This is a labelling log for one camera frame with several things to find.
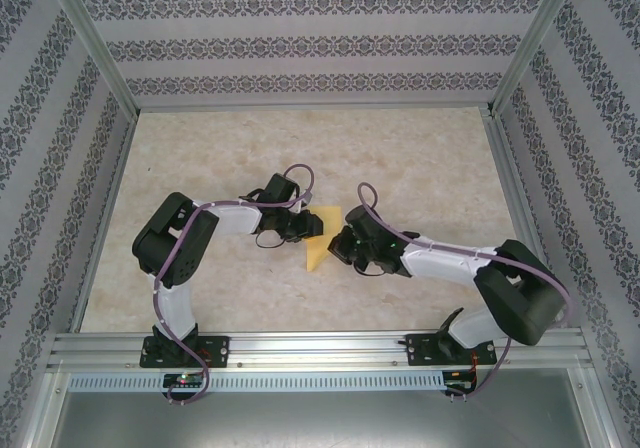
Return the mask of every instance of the yellow sponge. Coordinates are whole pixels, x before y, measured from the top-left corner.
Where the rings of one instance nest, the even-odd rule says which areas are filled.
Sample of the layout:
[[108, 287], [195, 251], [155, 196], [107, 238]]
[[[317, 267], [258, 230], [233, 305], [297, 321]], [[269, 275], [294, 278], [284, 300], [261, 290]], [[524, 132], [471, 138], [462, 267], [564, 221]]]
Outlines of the yellow sponge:
[[309, 211], [322, 220], [323, 235], [304, 240], [307, 244], [307, 271], [313, 271], [329, 255], [329, 243], [342, 230], [342, 208], [310, 206]]

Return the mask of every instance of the purple cable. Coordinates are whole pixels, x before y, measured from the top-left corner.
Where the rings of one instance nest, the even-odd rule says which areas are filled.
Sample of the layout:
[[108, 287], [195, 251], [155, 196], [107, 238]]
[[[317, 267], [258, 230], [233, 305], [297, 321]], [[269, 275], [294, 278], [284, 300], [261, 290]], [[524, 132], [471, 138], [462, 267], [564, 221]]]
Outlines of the purple cable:
[[[286, 176], [291, 170], [295, 168], [304, 168], [305, 170], [307, 170], [309, 172], [311, 179], [309, 181], [309, 186], [307, 187], [306, 190], [304, 190], [304, 193], [302, 193], [300, 196], [293, 198], [289, 201], [285, 201], [282, 203], [256, 203], [256, 202], [244, 201], [244, 200], [224, 200], [224, 201], [215, 201], [211, 203], [204, 203], [198, 206], [194, 210], [194, 212], [191, 214], [189, 219], [187, 220], [187, 223], [184, 225], [184, 228], [182, 229], [182, 232], [180, 233], [180, 236], [178, 237], [176, 244], [173, 246], [173, 249], [169, 253], [169, 256], [165, 260], [164, 264], [162, 265], [162, 268], [160, 268], [160, 271], [158, 272], [158, 274], [156, 275], [153, 281], [153, 309], [156, 312], [156, 316], [158, 317], [158, 321], [160, 322], [160, 325], [162, 326], [162, 328], [164, 328], [165, 332], [167, 333], [167, 335], [169, 335], [169, 338], [171, 338], [171, 340], [173, 340], [180, 348], [182, 348], [192, 358], [194, 358], [198, 363], [200, 363], [200, 366], [202, 366], [202, 371], [205, 378], [204, 384], [202, 385], [202, 388], [200, 389], [200, 391], [198, 391], [195, 395], [193, 395], [191, 398], [187, 400], [181, 400], [180, 405], [188, 405], [189, 403], [193, 403], [194, 401], [197, 401], [202, 396], [204, 396], [204, 394], [209, 389], [209, 382], [211, 380], [211, 376], [209, 374], [209, 367], [207, 366], [207, 363], [200, 356], [198, 356], [198, 354], [195, 353], [191, 348], [185, 345], [182, 342], [182, 340], [178, 338], [173, 331], [171, 331], [171, 328], [169, 328], [169, 325], [167, 325], [167, 323], [165, 322], [164, 316], [162, 315], [162, 311], [160, 310], [161, 280], [169, 270], [169, 267], [171, 266], [171, 263], [173, 263], [173, 260], [175, 260], [176, 256], [178, 255], [178, 251], [180, 250], [180, 247], [184, 243], [184, 239], [189, 233], [191, 226], [193, 226], [195, 219], [202, 211], [208, 208], [211, 208], [212, 206], [253, 206], [256, 208], [290, 208], [293, 205], [295, 205], [298, 201], [304, 200], [307, 194], [309, 194], [313, 189], [313, 184], [315, 182], [315, 175], [311, 167], [308, 165], [305, 165], [304, 163], [296, 163], [295, 165], [291, 165], [289, 168], [285, 170], [284, 175]], [[169, 390], [167, 390], [167, 399], [169, 400], [170, 404], [173, 404], [176, 401], [173, 398], [171, 398], [171, 391], [173, 390], [173, 388], [174, 387], [171, 386]]]
[[[409, 238], [408, 236], [406, 236], [406, 235], [402, 234], [401, 232], [397, 231], [396, 229], [394, 229], [391, 225], [388, 225], [387, 223], [385, 223], [382, 220], [382, 218], [380, 218], [378, 215], [375, 214], [373, 209], [367, 204], [367, 202], [364, 199], [364, 195], [362, 194], [362, 188], [363, 187], [369, 188], [369, 190], [371, 190], [371, 192], [374, 195], [374, 200], [376, 202], [378, 201], [378, 192], [376, 191], [376, 189], [370, 183], [362, 182], [362, 183], [360, 183], [358, 185], [358, 198], [360, 199], [360, 203], [364, 207], [365, 211], [380, 226], [382, 226], [385, 230], [389, 231], [390, 233], [393, 233], [394, 235], [396, 235], [401, 240], [406, 241], [407, 243], [410, 243], [410, 244], [421, 246], [423, 248], [428, 248], [430, 250], [444, 251], [444, 252], [447, 252], [447, 253], [454, 253], [456, 255], [473, 256], [475, 258], [482, 258], [482, 259], [485, 259], [485, 260], [497, 261], [497, 262], [503, 263], [505, 265], [510, 265], [510, 266], [515, 267], [515, 268], [519, 268], [521, 270], [528, 271], [532, 275], [543, 279], [544, 281], [549, 283], [551, 286], [553, 286], [556, 290], [558, 290], [558, 293], [560, 293], [560, 296], [562, 296], [562, 299], [564, 300], [564, 302], [567, 305], [567, 309], [565, 310], [562, 319], [560, 321], [558, 321], [557, 323], [554, 323], [554, 325], [553, 325], [554, 327], [555, 326], [560, 326], [563, 323], [567, 322], [571, 318], [571, 316], [573, 315], [573, 302], [571, 301], [571, 297], [569, 296], [569, 293], [567, 292], [567, 289], [564, 286], [562, 286], [555, 278], [547, 275], [545, 272], [540, 271], [537, 268], [534, 268], [533, 266], [529, 266], [529, 265], [527, 265], [525, 263], [521, 263], [519, 261], [511, 260], [511, 259], [505, 258], [503, 256], [491, 255], [489, 253], [480, 253], [480, 252], [476, 252], [476, 251], [473, 251], [473, 250], [467, 250], [467, 249], [464, 249], [464, 248], [456, 248], [456, 247], [453, 247], [453, 246], [439, 245], [437, 243], [424, 243], [424, 242]], [[483, 391], [485, 389], [485, 387], [487, 386], [488, 382], [493, 379], [495, 374], [498, 372], [498, 369], [500, 368], [500, 366], [504, 362], [504, 360], [505, 360], [505, 358], [507, 356], [507, 353], [509, 352], [509, 348], [510, 347], [511, 347], [511, 338], [507, 338], [507, 344], [505, 345], [504, 351], [502, 352], [502, 356], [500, 357], [500, 359], [498, 360], [496, 365], [489, 372], [487, 377], [482, 381], [480, 386], [478, 386], [472, 393], [469, 393], [468, 395], [466, 395], [466, 398], [473, 398], [476, 394], [480, 393], [481, 391]]]

